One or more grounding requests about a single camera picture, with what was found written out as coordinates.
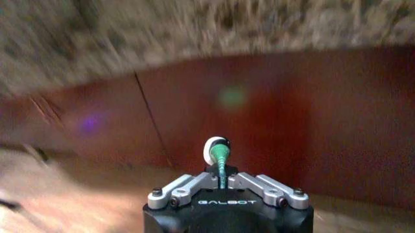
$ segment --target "bolt head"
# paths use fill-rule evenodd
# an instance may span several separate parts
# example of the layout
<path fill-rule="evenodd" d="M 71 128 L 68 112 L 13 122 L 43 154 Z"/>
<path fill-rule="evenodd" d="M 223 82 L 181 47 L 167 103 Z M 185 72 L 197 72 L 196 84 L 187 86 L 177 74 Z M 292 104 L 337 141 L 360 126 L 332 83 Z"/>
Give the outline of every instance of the bolt head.
<path fill-rule="evenodd" d="M 293 189 L 293 195 L 301 197 L 304 195 L 304 192 L 300 188 Z"/>
<path fill-rule="evenodd" d="M 163 189 L 161 188 L 153 188 L 152 195 L 153 195 L 153 197 L 160 197 L 163 195 Z"/>
<path fill-rule="evenodd" d="M 277 201 L 277 205 L 280 208 L 285 207 L 288 205 L 288 201 L 285 198 L 280 198 L 276 200 Z"/>
<path fill-rule="evenodd" d="M 177 208 L 177 207 L 179 207 L 180 201 L 179 201 L 179 199 L 177 199 L 176 197 L 173 197 L 173 198 L 169 200 L 169 205 L 171 205 L 171 207 L 173 207 L 173 208 Z"/>

